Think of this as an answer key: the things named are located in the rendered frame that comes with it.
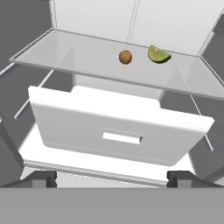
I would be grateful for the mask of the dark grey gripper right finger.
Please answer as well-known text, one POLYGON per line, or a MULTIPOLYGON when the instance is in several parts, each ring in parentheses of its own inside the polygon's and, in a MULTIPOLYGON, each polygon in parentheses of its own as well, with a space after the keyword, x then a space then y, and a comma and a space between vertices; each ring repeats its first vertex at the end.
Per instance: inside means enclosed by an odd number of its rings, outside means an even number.
POLYGON ((166 186, 168 188, 222 188, 222 185, 217 185, 204 179, 200 179, 190 171, 168 171, 167 179, 168 182, 166 186))

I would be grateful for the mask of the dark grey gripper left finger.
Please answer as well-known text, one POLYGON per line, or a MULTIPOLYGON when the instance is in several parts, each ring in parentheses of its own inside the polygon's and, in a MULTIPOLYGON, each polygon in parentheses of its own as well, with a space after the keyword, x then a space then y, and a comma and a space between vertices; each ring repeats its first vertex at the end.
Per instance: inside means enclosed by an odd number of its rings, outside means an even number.
POLYGON ((2 185, 2 188, 23 187, 23 188, 56 188, 56 171, 34 171, 24 179, 2 185))

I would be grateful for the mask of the green lemon wedge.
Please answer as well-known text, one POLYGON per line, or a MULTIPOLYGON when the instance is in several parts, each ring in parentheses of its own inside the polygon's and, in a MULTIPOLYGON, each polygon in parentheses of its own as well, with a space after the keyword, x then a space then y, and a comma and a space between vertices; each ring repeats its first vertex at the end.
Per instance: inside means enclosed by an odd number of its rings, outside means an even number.
POLYGON ((168 52, 166 52, 154 45, 151 45, 149 47, 148 57, 151 61, 158 63, 158 64, 165 63, 172 58, 172 56, 168 52))

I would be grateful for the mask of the glass fridge shelf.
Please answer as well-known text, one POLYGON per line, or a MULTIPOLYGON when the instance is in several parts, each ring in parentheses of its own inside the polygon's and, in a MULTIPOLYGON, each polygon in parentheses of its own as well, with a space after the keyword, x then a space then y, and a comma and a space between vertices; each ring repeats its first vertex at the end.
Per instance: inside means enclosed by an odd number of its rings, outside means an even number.
POLYGON ((158 64, 148 58, 146 46, 67 31, 45 32, 10 61, 224 101, 224 83, 201 57, 172 52, 158 64), (132 54, 128 65, 119 60, 123 50, 132 54))

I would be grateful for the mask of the white fridge drawer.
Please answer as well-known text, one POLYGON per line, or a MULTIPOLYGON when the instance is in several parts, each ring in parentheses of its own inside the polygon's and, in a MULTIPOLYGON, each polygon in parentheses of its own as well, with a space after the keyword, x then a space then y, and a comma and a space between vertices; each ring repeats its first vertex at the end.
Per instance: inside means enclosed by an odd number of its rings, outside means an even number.
POLYGON ((30 86, 28 93, 43 143, 68 151, 173 166, 214 124, 156 100, 90 87, 30 86))

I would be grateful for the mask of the white fridge interior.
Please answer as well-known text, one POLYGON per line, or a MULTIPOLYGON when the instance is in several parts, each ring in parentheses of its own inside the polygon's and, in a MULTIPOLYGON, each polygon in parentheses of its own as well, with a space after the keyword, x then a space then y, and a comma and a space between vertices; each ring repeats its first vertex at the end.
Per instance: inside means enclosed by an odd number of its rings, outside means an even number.
MULTIPOLYGON (((167 53, 202 57, 201 51, 224 11, 224 0, 50 0, 51 29, 108 39, 137 46, 156 46, 167 53)), ((72 92, 76 86, 118 94, 134 95, 159 102, 173 91, 144 87, 126 82, 65 73, 45 68, 49 74, 62 73, 62 82, 53 87, 72 92)), ((104 174, 109 178, 131 179, 136 183, 162 185, 170 170, 191 170, 191 152, 203 138, 175 165, 149 164, 123 158, 106 157, 46 146, 36 123, 30 97, 26 107, 34 118, 33 125, 20 145, 12 140, 7 147, 12 156, 13 175, 19 178, 26 165, 40 165, 73 172, 104 174)))

